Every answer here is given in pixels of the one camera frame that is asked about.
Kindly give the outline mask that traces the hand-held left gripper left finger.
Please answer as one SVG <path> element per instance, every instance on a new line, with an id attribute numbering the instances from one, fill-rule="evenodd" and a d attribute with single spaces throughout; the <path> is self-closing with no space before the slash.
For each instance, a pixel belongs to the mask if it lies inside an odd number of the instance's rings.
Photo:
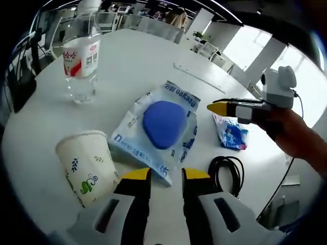
<path id="1" fill-rule="evenodd" d="M 150 194 L 151 169 L 131 171 L 112 194 L 84 209 L 67 233 L 76 244 L 143 244 Z"/>

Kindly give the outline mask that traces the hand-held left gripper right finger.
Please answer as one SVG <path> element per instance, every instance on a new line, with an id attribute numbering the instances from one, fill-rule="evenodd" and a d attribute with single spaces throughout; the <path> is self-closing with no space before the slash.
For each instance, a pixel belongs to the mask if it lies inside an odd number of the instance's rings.
<path id="1" fill-rule="evenodd" d="M 191 244 L 258 244 L 254 212 L 219 191 L 206 172 L 183 168 L 182 195 Z"/>

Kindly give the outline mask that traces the person's right hand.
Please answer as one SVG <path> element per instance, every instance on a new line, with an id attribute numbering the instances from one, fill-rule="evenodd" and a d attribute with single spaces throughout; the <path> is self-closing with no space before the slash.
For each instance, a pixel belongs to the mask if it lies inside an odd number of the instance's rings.
<path id="1" fill-rule="evenodd" d="M 263 112 L 254 123 L 264 130 L 276 143 L 289 143 L 291 126 L 298 119 L 298 114 L 289 109 L 275 109 Z"/>

